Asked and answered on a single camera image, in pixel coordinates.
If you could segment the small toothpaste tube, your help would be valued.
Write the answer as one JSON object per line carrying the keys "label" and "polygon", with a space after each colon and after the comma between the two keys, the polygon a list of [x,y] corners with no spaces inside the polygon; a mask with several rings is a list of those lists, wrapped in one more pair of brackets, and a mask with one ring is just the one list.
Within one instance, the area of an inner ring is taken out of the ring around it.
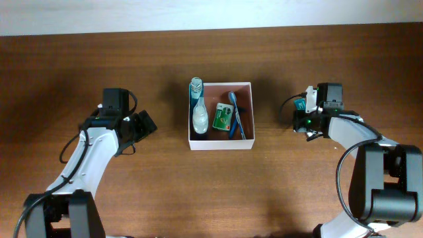
{"label": "small toothpaste tube", "polygon": [[297,110],[305,110],[306,109],[306,101],[304,98],[294,100],[294,105]]}

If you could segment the purple foam soap pump bottle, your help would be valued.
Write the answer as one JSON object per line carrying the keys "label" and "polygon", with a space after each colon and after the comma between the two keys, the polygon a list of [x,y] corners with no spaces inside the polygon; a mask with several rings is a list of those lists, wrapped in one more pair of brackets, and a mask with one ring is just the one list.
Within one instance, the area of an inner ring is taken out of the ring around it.
{"label": "purple foam soap pump bottle", "polygon": [[196,140],[205,140],[207,137],[209,117],[204,97],[198,99],[192,113],[192,124]]}

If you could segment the teal mouthwash bottle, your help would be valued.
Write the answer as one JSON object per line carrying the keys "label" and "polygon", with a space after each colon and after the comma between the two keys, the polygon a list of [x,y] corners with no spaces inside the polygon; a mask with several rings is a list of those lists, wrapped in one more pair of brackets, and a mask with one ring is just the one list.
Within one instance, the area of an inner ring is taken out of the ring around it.
{"label": "teal mouthwash bottle", "polygon": [[190,82],[190,108],[193,109],[203,94],[203,81],[199,77],[193,77]]}

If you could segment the pink cardboard box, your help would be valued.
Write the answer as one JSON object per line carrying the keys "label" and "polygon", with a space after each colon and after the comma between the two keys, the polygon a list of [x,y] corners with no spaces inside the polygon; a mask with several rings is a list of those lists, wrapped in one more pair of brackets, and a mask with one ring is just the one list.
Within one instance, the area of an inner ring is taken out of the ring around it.
{"label": "pink cardboard box", "polygon": [[[234,136],[229,138],[229,133],[212,128],[217,104],[229,104],[229,92],[233,91],[237,98],[241,124],[246,139],[242,139],[240,129],[236,129]],[[188,143],[191,150],[238,150],[252,149],[255,141],[254,110],[252,103],[252,89],[249,82],[237,83],[204,83],[204,100],[209,116],[209,129],[205,139],[198,139],[188,121]]]}

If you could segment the blue disposable razor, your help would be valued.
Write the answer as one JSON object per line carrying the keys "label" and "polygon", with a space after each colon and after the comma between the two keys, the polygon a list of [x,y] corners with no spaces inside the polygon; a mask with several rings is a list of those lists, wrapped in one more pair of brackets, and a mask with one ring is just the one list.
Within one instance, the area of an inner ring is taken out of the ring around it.
{"label": "blue disposable razor", "polygon": [[[240,112],[240,113],[244,113],[244,112],[246,112],[246,109],[245,109],[245,108],[240,107],[240,108],[239,108],[239,112]],[[237,119],[235,118],[235,119],[233,120],[233,123],[232,123],[231,129],[230,129],[230,131],[229,131],[229,139],[233,139],[233,137],[234,137],[234,135],[235,135],[235,131],[236,131],[236,129],[237,129],[237,126],[238,126],[238,122],[237,122]]]}

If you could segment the blue toothbrush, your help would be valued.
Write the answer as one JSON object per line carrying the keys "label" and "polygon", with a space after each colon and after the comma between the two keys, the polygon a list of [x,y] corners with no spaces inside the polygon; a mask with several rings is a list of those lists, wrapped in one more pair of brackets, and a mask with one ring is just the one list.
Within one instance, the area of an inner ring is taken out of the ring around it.
{"label": "blue toothbrush", "polygon": [[233,104],[234,109],[235,109],[235,118],[236,118],[236,121],[237,121],[239,128],[240,128],[241,137],[242,137],[242,139],[246,139],[244,129],[243,129],[243,126],[242,126],[242,123],[241,123],[239,109],[238,109],[238,106],[237,106],[237,97],[236,97],[236,95],[233,91],[229,91],[228,97],[229,97],[229,100]]}

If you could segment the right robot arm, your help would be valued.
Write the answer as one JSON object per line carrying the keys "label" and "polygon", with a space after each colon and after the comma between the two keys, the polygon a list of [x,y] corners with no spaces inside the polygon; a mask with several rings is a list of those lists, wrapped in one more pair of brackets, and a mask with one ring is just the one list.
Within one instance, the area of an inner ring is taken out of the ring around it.
{"label": "right robot arm", "polygon": [[313,237],[379,237],[380,231],[422,217],[422,152],[386,138],[353,110],[345,110],[339,83],[319,83],[295,95],[293,130],[307,140],[339,143],[336,166],[342,212],[318,224]]}

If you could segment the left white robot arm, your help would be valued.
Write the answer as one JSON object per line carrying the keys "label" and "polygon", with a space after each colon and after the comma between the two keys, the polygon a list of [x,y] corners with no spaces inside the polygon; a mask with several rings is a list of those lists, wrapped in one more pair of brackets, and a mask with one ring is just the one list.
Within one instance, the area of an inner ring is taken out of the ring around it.
{"label": "left white robot arm", "polygon": [[30,194],[14,229],[27,237],[106,237],[95,194],[111,158],[157,130],[144,110],[136,112],[127,89],[108,88],[102,103],[79,126],[77,147],[57,179],[39,194]]}

